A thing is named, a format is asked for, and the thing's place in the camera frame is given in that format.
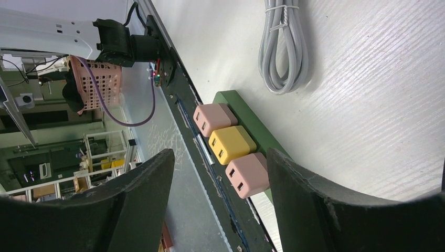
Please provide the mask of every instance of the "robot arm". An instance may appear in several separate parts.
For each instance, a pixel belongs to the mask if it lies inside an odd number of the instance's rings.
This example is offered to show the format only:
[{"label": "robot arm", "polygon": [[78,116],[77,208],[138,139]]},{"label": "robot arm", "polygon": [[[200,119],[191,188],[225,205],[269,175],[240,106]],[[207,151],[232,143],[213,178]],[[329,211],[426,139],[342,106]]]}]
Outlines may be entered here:
[{"label": "robot arm", "polygon": [[0,48],[97,59],[100,37],[92,22],[69,21],[0,8]]}]

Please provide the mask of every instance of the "cardboard box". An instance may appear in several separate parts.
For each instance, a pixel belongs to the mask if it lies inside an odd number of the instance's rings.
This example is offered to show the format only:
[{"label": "cardboard box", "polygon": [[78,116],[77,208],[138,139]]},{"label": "cardboard box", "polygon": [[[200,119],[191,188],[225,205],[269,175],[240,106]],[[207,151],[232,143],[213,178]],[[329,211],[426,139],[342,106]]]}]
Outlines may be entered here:
[{"label": "cardboard box", "polygon": [[75,177],[74,178],[74,191],[76,193],[81,193],[88,190],[87,179],[85,177]]},{"label": "cardboard box", "polygon": [[56,189],[54,185],[46,185],[33,189],[34,198],[40,198],[42,196],[50,195],[56,193]]}]

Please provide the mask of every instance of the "white table surface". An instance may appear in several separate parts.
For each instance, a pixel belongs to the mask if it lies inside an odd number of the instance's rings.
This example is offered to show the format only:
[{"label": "white table surface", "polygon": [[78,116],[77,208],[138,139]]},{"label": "white table surface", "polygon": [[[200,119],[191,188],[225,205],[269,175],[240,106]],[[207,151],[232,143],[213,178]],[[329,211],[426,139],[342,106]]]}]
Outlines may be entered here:
[{"label": "white table surface", "polygon": [[444,1],[300,1],[312,80],[284,96],[258,72],[263,1],[153,3],[203,101],[238,90],[300,165],[391,200],[439,188]]}]

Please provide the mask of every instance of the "coiled cable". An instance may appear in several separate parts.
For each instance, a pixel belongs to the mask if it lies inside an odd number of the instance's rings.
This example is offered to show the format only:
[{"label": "coiled cable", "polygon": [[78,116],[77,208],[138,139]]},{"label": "coiled cable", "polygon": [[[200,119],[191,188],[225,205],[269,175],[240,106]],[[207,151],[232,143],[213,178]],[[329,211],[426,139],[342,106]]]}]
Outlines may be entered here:
[{"label": "coiled cable", "polygon": [[[307,83],[309,56],[299,20],[298,0],[264,0],[266,24],[259,52],[258,67],[266,87],[274,95],[295,91]],[[289,67],[280,76],[277,71],[278,30],[283,37],[289,56]]]}]

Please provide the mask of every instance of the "cable tie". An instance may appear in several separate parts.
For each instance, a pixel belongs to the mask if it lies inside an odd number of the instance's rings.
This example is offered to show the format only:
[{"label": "cable tie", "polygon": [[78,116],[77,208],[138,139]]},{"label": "cable tie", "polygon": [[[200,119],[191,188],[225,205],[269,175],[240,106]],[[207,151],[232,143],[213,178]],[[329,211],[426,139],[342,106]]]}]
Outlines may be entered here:
[{"label": "cable tie", "polygon": [[274,30],[278,30],[278,29],[284,28],[285,26],[288,25],[288,8],[300,9],[298,6],[292,6],[292,5],[283,4],[283,5],[275,6],[273,8],[266,9],[266,13],[269,12],[269,11],[272,11],[274,9],[279,9],[279,8],[284,8],[284,20],[283,20],[283,22],[281,22],[281,24],[279,24],[277,26],[274,26],[274,27],[271,27],[269,29],[270,32],[273,32]]}]

